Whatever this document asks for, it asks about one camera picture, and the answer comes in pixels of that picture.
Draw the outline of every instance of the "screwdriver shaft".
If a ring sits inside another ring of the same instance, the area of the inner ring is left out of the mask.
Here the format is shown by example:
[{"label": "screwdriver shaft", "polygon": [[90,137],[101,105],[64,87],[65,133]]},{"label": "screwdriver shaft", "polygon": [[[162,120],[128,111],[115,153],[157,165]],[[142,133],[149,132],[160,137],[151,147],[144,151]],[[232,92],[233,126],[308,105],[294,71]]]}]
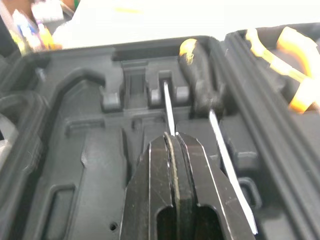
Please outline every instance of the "screwdriver shaft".
[{"label": "screwdriver shaft", "polygon": [[222,157],[222,161],[225,167],[225,171],[226,174],[230,180],[231,185],[233,186],[233,189],[235,191],[235,194],[240,202],[240,205],[243,209],[244,215],[250,225],[251,231],[254,235],[256,235],[258,233],[257,230],[257,226],[256,226],[256,222],[255,222],[255,218],[254,218],[254,214],[249,206],[249,204],[247,203],[247,200],[240,188],[238,179],[237,179],[237,175],[235,173],[235,169],[232,165],[225,141],[222,137],[222,133],[219,127],[219,123],[218,123],[218,119],[216,117],[216,114],[213,110],[210,110],[209,112],[209,121],[211,124],[211,127],[213,129],[214,135],[216,137],[216,141],[218,143],[218,147],[221,153],[221,157]]},{"label": "screwdriver shaft", "polygon": [[171,99],[170,99],[170,94],[169,94],[169,87],[168,87],[168,83],[166,81],[163,83],[163,91],[164,91],[164,102],[165,102],[167,123],[169,126],[169,133],[171,136],[175,136],[175,134],[176,134],[175,120],[174,120],[174,114],[172,111]]}]

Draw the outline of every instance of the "white table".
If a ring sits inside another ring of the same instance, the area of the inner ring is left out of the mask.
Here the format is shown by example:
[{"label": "white table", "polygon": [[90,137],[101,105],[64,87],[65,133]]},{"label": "white table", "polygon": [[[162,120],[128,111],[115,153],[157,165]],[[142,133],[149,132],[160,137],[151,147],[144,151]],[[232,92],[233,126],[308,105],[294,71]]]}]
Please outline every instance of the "white table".
[{"label": "white table", "polygon": [[[223,40],[236,30],[320,22],[319,0],[81,0],[63,30],[65,48],[195,35]],[[122,9],[136,13],[121,12]]]}]

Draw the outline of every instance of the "black plastic tool case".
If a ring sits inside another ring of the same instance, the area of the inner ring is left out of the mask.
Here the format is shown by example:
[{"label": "black plastic tool case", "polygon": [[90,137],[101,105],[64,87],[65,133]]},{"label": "black plastic tool case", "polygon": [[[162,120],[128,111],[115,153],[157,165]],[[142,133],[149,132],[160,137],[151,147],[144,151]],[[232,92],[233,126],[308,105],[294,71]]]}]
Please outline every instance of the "black plastic tool case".
[{"label": "black plastic tool case", "polygon": [[[196,38],[223,96],[220,127],[256,239],[318,239],[319,152],[240,47]],[[185,39],[34,53],[2,65],[0,113],[18,136],[0,172],[0,239],[118,239],[139,156],[167,131],[163,79],[176,130],[220,165],[214,133],[193,115],[179,69]]]}]

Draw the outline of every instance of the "screwdriver handle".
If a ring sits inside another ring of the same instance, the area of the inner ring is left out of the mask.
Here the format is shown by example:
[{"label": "screwdriver handle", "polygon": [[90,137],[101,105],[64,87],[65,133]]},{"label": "screwdriver handle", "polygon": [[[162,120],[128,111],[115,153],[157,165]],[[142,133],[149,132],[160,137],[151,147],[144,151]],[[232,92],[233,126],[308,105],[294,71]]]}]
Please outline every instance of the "screwdriver handle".
[{"label": "screwdriver handle", "polygon": [[220,94],[214,89],[206,51],[196,39],[187,39],[180,46],[179,65],[188,81],[192,94],[194,111],[197,115],[208,116],[211,109],[219,118],[224,110]]}]

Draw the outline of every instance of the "screwdriver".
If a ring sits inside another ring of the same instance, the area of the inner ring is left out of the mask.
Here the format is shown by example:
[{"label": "screwdriver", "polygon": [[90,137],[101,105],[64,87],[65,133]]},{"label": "screwdriver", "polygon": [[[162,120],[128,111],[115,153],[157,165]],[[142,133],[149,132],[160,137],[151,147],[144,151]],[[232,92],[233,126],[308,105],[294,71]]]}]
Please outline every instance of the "screwdriver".
[{"label": "screwdriver", "polygon": [[240,202],[245,217],[254,235],[258,233],[253,212],[240,188],[235,169],[232,165],[218,119],[222,117],[224,105],[217,91],[214,90],[214,79],[209,58],[196,39],[187,39],[180,46],[179,65],[188,81],[194,98],[193,108],[197,115],[208,115],[213,129],[222,162],[229,181]]},{"label": "screwdriver", "polygon": [[169,133],[171,136],[175,136],[176,135],[175,120],[174,120],[174,114],[172,110],[170,93],[169,93],[169,86],[167,81],[163,82],[163,92],[164,92],[164,102],[165,102],[165,110],[166,110],[167,123],[169,127]]}]

